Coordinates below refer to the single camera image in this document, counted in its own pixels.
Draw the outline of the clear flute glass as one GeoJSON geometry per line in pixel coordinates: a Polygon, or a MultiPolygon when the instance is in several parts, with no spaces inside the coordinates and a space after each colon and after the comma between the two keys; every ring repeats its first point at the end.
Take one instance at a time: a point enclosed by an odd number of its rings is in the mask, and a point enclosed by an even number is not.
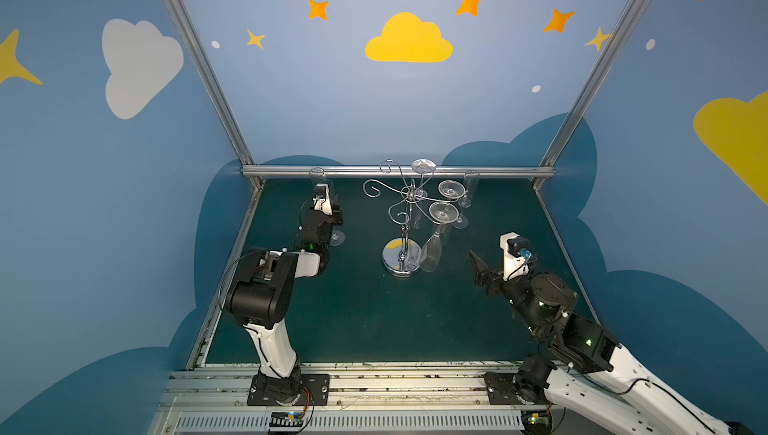
{"type": "Polygon", "coordinates": [[[474,199],[479,180],[480,173],[478,171],[468,170],[464,174],[462,184],[465,188],[465,193],[457,201],[459,216],[452,224],[452,227],[456,228],[457,230],[465,229],[469,224],[466,211],[472,206],[472,201],[474,199]]]}
{"type": "Polygon", "coordinates": [[[331,232],[330,245],[332,247],[337,247],[342,245],[344,241],[345,241],[345,234],[341,230],[334,228],[331,232]]]}
{"type": "Polygon", "coordinates": [[[331,195],[332,195],[332,183],[329,181],[329,179],[326,176],[325,170],[322,167],[313,167],[309,171],[309,177],[312,184],[312,189],[314,193],[314,187],[318,183],[327,183],[329,185],[331,195]]]}
{"type": "Polygon", "coordinates": [[[420,202],[428,197],[424,185],[431,179],[436,170],[436,163],[432,160],[421,158],[411,164],[412,170],[419,175],[419,181],[414,189],[414,200],[420,202]]]}

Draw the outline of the clear wine glass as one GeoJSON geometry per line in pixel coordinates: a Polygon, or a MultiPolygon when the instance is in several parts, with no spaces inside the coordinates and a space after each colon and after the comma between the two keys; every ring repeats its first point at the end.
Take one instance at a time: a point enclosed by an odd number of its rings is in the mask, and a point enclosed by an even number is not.
{"type": "Polygon", "coordinates": [[[457,201],[465,196],[465,187],[455,180],[443,180],[438,185],[439,194],[448,200],[457,201]]]}
{"type": "Polygon", "coordinates": [[[443,236],[446,228],[458,219],[457,208],[448,202],[433,202],[429,207],[429,216],[433,222],[433,232],[421,249],[420,269],[423,272],[434,272],[442,256],[443,236]]]}

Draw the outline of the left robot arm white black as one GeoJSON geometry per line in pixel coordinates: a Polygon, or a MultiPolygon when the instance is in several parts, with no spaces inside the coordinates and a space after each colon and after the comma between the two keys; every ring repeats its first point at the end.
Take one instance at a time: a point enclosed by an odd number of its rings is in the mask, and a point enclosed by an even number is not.
{"type": "Polygon", "coordinates": [[[311,389],[302,379],[285,318],[295,281],[323,274],[330,261],[332,232],[342,223],[330,184],[320,182],[314,186],[310,207],[301,212],[293,249],[256,247],[236,260],[221,307],[247,332],[259,357],[249,405],[314,403],[311,389]]]}

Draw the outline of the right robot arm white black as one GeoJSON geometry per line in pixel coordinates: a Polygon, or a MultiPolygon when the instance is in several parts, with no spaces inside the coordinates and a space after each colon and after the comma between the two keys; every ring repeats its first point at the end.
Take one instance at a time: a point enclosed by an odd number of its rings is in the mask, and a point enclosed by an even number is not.
{"type": "Polygon", "coordinates": [[[619,340],[578,315],[578,299],[532,257],[506,256],[501,270],[476,253],[469,259],[477,286],[506,298],[552,360],[530,356],[513,376],[514,393],[533,403],[559,405],[614,434],[747,434],[697,407],[648,370],[619,340]]]}

